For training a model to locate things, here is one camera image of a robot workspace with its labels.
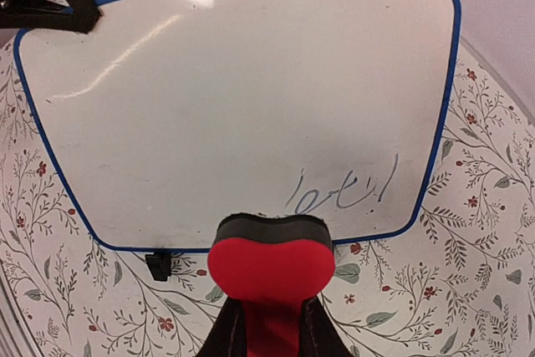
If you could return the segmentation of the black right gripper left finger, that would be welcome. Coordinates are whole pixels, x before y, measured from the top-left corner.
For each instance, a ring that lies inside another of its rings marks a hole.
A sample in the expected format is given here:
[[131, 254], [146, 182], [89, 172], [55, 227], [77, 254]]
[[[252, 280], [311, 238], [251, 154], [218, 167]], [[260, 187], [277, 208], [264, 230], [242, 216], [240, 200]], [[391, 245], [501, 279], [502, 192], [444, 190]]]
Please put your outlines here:
[[239, 300], [227, 297], [196, 357], [243, 357], [245, 314]]

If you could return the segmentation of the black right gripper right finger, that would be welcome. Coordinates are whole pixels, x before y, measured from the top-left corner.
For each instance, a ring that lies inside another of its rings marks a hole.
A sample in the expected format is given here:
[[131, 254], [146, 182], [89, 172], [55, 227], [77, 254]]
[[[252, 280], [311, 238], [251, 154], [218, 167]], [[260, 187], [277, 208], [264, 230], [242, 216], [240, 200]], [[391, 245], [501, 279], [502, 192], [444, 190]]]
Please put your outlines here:
[[300, 317], [300, 355], [303, 357], [350, 357], [317, 297], [303, 302]]

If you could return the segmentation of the red whiteboard eraser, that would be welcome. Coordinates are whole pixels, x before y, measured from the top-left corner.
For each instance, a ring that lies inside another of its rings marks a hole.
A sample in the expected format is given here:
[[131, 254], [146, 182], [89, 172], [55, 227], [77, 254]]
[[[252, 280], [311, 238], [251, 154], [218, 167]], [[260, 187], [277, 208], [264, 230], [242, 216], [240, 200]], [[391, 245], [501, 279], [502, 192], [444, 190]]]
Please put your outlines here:
[[296, 356], [304, 301], [334, 274], [327, 225], [317, 217], [233, 214], [208, 254], [214, 282], [245, 313], [248, 356]]

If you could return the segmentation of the blue-framed whiteboard with writing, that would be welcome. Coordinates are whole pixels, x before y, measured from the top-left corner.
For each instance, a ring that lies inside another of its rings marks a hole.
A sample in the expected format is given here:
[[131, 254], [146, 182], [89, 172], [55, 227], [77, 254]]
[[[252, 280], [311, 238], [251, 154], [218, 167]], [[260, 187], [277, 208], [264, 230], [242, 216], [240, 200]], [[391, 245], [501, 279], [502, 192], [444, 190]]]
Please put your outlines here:
[[415, 222], [460, 0], [97, 0], [88, 34], [13, 44], [48, 160], [92, 237], [204, 252], [240, 212], [338, 244]]

